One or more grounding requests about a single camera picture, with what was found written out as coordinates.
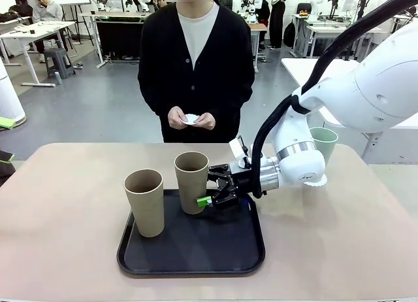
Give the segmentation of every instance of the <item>gray floor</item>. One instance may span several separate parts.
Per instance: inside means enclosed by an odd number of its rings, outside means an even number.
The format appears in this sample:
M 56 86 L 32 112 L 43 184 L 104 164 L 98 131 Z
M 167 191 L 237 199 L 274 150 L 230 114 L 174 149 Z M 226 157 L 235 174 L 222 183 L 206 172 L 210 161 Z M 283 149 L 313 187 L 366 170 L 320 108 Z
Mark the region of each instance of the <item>gray floor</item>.
M 266 51 L 272 63 L 259 63 L 253 96 L 242 109 L 240 133 L 251 143 L 276 105 L 297 85 L 280 63 L 291 58 L 287 50 Z M 55 142 L 162 141 L 159 121 L 145 104 L 137 81 L 138 65 L 108 64 L 96 69 L 94 53 L 84 59 L 84 69 L 57 88 L 33 88 L 20 99 L 28 120 L 12 131 L 0 132 L 3 150 L 27 159 L 38 147 Z M 311 126 L 322 126 L 318 114 Z M 356 131 L 337 129 L 340 142 L 361 154 L 366 139 Z M 372 153 L 368 163 L 417 163 L 413 151 L 418 131 L 392 130 Z

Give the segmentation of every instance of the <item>hand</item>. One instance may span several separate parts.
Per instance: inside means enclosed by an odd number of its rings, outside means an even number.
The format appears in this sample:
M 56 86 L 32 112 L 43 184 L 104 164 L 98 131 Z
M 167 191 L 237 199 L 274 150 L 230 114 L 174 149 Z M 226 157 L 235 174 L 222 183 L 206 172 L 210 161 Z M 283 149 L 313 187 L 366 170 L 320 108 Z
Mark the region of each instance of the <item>hand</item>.
M 177 107 L 177 106 L 172 107 L 169 112 L 170 127 L 176 130 L 184 129 L 185 127 L 187 127 L 187 125 L 184 122 L 182 122 L 182 120 L 187 121 L 187 118 L 185 117 L 180 107 Z
M 216 120 L 209 112 L 205 112 L 202 116 L 198 117 L 195 123 L 193 127 L 202 127 L 207 130 L 213 130 L 216 126 Z

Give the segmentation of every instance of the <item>paper cup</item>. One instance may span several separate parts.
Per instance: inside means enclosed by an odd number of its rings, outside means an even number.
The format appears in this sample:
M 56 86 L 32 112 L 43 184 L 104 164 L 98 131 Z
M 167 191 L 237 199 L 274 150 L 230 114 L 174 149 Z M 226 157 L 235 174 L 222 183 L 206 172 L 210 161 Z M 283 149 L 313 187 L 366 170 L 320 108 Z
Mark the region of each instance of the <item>paper cup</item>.
M 325 164 L 327 164 L 338 141 L 338 134 L 325 127 L 313 127 L 310 131 L 316 148 L 322 153 L 325 158 Z
M 144 169 L 131 173 L 124 181 L 139 233 L 147 238 L 164 230 L 164 186 L 158 171 Z
M 177 156 L 174 167 L 183 211 L 190 215 L 202 212 L 196 199 L 206 196 L 209 159 L 202 153 L 186 152 Z

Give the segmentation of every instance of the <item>black tray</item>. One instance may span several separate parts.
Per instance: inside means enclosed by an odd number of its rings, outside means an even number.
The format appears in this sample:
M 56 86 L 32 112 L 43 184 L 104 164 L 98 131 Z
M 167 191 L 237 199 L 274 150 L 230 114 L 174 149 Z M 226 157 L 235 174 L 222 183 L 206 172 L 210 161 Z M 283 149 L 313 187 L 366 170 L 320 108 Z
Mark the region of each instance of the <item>black tray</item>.
M 264 261 L 257 209 L 248 195 L 231 209 L 206 207 L 190 216 L 180 206 L 178 190 L 164 190 L 164 213 L 164 231 L 154 238 L 142 237 L 129 215 L 118 249 L 118 263 L 126 273 L 236 275 L 250 273 Z

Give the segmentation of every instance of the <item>tan cup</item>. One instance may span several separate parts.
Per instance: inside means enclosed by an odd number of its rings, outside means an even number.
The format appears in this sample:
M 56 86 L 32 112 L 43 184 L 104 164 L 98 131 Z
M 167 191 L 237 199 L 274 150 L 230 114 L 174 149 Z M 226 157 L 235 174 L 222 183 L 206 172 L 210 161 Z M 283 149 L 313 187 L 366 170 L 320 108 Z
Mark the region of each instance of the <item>tan cup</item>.
M 183 211 L 190 215 L 202 212 L 196 199 L 206 196 L 209 159 L 202 153 L 186 152 L 177 156 L 174 166 Z
M 156 237 L 164 230 L 163 176 L 144 169 L 131 173 L 123 183 L 139 233 Z

